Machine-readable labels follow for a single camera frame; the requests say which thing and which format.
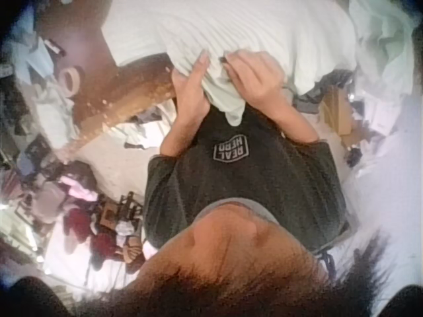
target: tape roll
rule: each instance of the tape roll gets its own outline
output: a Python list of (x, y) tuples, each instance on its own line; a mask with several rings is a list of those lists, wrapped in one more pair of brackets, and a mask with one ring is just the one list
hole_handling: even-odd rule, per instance
[(81, 88), (81, 77), (74, 67), (62, 69), (58, 82), (66, 98), (75, 96)]

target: red cloth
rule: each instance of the red cloth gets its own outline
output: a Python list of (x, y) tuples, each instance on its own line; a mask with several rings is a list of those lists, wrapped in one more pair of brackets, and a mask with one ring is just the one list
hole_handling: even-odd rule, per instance
[(109, 258), (116, 251), (116, 238), (106, 233), (99, 233), (91, 239), (91, 252)]
[(81, 244), (91, 234), (90, 224), (91, 218), (86, 212), (78, 208), (73, 208), (63, 220), (63, 230), (68, 235), (69, 230), (72, 229), (77, 236), (78, 242)]

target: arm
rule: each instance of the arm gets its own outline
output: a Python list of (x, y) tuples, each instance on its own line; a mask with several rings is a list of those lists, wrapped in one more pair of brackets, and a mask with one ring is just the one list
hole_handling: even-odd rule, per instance
[(226, 55), (223, 66), (239, 94), (298, 143), (314, 143), (319, 136), (282, 94), (284, 72), (268, 53), (239, 50)]
[(207, 52), (202, 52), (189, 77), (185, 77), (176, 69), (173, 70), (172, 82), (178, 100), (178, 116), (160, 146), (161, 155), (179, 157), (187, 150), (210, 111), (210, 103), (201, 86), (209, 64)]
[(184, 122), (176, 118), (171, 130), (160, 146), (160, 154), (167, 157), (179, 157), (189, 146), (197, 134), (201, 122)]

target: person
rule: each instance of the person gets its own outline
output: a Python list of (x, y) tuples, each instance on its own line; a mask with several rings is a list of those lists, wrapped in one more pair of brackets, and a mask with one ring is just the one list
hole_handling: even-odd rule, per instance
[(383, 247), (372, 239), (338, 279), (318, 260), (346, 205), (328, 144), (282, 94), (284, 72), (265, 52), (225, 56), (247, 103), (231, 127), (202, 90), (209, 64), (203, 52), (189, 77), (172, 73), (177, 118), (144, 205), (158, 252), (78, 316), (370, 316)]

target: fingernail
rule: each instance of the fingernail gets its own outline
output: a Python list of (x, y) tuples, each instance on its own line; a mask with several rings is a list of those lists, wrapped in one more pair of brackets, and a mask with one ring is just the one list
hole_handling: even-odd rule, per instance
[(201, 55), (200, 55), (200, 58), (198, 59), (198, 61), (201, 64), (205, 64), (207, 62), (208, 58), (209, 58), (209, 52), (207, 52), (207, 50), (203, 50), (201, 52)]

